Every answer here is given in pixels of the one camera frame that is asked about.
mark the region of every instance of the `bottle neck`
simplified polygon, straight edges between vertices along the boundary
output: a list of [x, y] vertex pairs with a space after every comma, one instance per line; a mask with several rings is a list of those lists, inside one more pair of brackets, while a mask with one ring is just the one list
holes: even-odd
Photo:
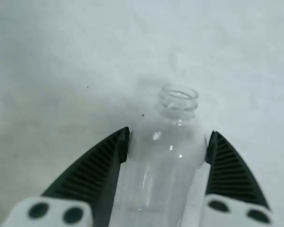
[[197, 100], [198, 93], [193, 89], [168, 85], [159, 92], [156, 109], [167, 120], [182, 124], [195, 118]]

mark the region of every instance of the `clear plastic bottle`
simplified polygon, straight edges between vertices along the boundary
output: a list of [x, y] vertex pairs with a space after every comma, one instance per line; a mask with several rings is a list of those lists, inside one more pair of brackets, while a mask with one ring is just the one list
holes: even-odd
[[206, 140], [195, 118], [198, 93], [169, 85], [133, 128], [125, 163], [120, 226], [179, 227]]

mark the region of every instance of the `black circular hole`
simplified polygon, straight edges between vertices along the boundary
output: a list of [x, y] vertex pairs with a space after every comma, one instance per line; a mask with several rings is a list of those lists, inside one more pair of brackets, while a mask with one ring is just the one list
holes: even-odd
[[83, 210], [78, 207], [69, 208], [63, 216], [63, 219], [68, 224], [75, 224], [81, 220], [83, 216]]
[[265, 213], [263, 213], [259, 210], [248, 211], [247, 217], [252, 218], [256, 221], [262, 222], [262, 223], [266, 223], [266, 224], [270, 223], [269, 217], [267, 217], [267, 215]]
[[223, 203], [221, 201], [217, 201], [217, 200], [213, 200], [213, 201], [209, 202], [208, 206], [211, 207], [214, 210], [218, 210], [218, 211], [221, 211], [221, 212], [224, 212], [224, 213], [228, 213], [230, 211], [225, 203]]
[[43, 217], [48, 211], [48, 204], [45, 202], [37, 203], [28, 212], [30, 218], [36, 219]]

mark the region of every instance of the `ribbed rubber pad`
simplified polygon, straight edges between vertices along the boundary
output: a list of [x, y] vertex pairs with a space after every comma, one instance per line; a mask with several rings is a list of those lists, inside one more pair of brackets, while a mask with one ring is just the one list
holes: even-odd
[[206, 194], [218, 194], [236, 200], [262, 205], [270, 209], [251, 171], [233, 148], [218, 132], [211, 135], [206, 154], [211, 164]]
[[108, 227], [128, 142], [127, 127], [108, 136], [74, 162], [42, 196], [85, 201], [91, 205], [94, 225]]

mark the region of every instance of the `bottle opening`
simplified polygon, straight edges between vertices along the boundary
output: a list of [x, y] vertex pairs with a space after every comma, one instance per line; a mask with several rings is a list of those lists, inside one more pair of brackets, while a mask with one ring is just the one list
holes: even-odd
[[185, 86], [167, 85], [159, 92], [158, 111], [173, 121], [186, 121], [195, 117], [198, 93]]
[[180, 85], [167, 85], [162, 88], [162, 91], [175, 98], [197, 99], [199, 97], [199, 94], [192, 88]]

